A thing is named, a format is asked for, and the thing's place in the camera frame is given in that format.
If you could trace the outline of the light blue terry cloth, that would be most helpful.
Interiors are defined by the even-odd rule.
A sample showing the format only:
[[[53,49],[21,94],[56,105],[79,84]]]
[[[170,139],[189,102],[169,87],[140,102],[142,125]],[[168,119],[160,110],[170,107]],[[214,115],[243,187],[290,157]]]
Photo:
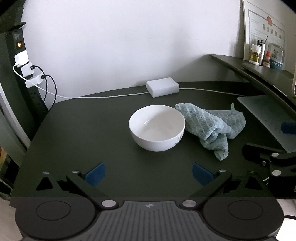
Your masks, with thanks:
[[[230,110],[206,110],[192,103],[178,103],[175,109],[185,118],[185,130],[197,136],[204,148],[213,150],[220,161],[229,154],[228,140],[239,135],[246,125],[243,113],[234,104]]]

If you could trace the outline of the white ceramic bowl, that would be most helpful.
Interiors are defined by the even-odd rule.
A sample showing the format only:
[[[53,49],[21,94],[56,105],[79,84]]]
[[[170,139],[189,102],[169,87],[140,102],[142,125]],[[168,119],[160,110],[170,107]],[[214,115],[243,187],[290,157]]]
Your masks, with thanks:
[[[184,116],[166,105],[140,108],[128,122],[134,141],[152,152],[162,152],[176,146],[183,137],[185,125]]]

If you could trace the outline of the dark curved shelf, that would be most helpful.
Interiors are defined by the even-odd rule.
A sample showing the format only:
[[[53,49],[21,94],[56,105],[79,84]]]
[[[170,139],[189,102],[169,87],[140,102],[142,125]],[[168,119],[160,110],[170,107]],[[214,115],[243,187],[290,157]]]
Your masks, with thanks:
[[[295,96],[292,85],[293,75],[291,73],[253,65],[237,57],[216,54],[211,54],[210,56],[215,61],[232,70],[236,75],[253,82],[289,111],[295,113]]]

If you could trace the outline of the small red capped bottle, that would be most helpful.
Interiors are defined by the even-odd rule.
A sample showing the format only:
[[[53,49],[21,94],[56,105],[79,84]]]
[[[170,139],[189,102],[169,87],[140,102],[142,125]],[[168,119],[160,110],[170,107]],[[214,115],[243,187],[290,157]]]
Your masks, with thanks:
[[[262,65],[264,67],[270,68],[270,52],[269,51],[266,52]]]

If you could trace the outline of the clear glass dome jar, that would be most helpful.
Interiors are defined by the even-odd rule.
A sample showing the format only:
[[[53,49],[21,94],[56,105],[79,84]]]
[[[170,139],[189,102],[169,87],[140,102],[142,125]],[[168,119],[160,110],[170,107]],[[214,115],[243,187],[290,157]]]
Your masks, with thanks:
[[[279,45],[270,43],[267,50],[270,53],[270,67],[281,71],[283,68],[284,49]]]

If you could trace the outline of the white power adapter brick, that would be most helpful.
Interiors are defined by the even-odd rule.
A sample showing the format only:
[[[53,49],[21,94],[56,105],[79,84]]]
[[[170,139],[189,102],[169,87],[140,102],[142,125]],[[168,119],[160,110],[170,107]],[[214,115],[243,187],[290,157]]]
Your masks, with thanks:
[[[145,86],[153,98],[178,93],[180,88],[179,84],[170,77],[147,81]]]

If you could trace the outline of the white plug adapter bottom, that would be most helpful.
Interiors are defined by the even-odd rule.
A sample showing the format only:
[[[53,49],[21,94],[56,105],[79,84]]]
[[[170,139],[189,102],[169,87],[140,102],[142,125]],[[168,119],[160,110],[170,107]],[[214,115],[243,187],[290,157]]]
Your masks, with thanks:
[[[35,77],[30,78],[29,80],[26,81],[26,87],[27,88],[31,88],[35,85],[38,85],[40,83],[42,83],[45,80],[45,78],[43,77],[43,74],[39,74]]]

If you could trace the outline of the white plug adapter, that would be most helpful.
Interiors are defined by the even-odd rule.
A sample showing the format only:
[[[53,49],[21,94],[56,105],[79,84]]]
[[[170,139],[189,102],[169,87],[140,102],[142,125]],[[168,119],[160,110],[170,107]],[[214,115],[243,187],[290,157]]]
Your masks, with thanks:
[[[15,59],[15,66],[17,68],[22,67],[23,65],[27,64],[29,62],[29,57],[27,50],[24,50],[14,56]]]
[[[31,88],[35,85],[38,85],[40,83],[42,83],[45,80],[45,78],[43,77],[43,74],[39,74],[35,77],[30,78],[29,80],[26,81],[26,87],[27,88]]]
[[[23,77],[28,77],[34,74],[34,70],[32,68],[32,63],[29,62],[26,65],[21,67],[21,72]]]

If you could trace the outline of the white yellow pill bottle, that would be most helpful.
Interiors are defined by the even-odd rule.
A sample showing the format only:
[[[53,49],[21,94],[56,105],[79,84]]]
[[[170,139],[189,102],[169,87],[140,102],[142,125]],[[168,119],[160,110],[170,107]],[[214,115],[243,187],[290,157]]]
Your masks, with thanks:
[[[249,62],[254,65],[259,65],[261,54],[261,47],[259,45],[252,44],[249,56]]]

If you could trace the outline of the white plug adapter middle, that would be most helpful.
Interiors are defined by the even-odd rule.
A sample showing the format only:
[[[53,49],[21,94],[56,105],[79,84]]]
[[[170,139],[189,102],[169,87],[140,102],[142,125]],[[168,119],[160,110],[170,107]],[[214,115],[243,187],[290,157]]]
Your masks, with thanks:
[[[29,62],[26,65],[21,67],[21,72],[23,77],[28,77],[34,74],[34,70],[32,68],[32,63]]]

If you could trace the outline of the white plug adapter top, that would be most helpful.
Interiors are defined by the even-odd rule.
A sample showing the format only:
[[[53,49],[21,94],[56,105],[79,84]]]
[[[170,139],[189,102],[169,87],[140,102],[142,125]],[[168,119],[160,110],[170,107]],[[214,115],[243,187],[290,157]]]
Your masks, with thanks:
[[[22,67],[23,65],[27,64],[29,62],[29,57],[27,50],[24,50],[14,56],[15,59],[15,66],[17,68]]]

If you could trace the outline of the framed certificate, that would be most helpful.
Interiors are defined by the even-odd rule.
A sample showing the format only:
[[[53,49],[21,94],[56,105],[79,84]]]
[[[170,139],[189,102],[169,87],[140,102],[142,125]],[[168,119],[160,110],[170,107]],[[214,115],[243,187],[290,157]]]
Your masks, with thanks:
[[[249,59],[252,44],[258,40],[285,49],[285,25],[258,7],[255,1],[242,1],[244,15],[244,60]]]

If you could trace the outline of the black power strip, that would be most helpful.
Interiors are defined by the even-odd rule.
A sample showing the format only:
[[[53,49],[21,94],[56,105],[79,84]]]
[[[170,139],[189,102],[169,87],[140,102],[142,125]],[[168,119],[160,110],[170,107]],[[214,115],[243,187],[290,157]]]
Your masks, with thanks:
[[[44,118],[48,109],[38,88],[33,84],[34,72],[26,52],[23,30],[6,32],[3,38],[3,48],[7,55],[8,65],[13,67],[13,79],[8,86],[14,105],[22,108],[33,118]]]

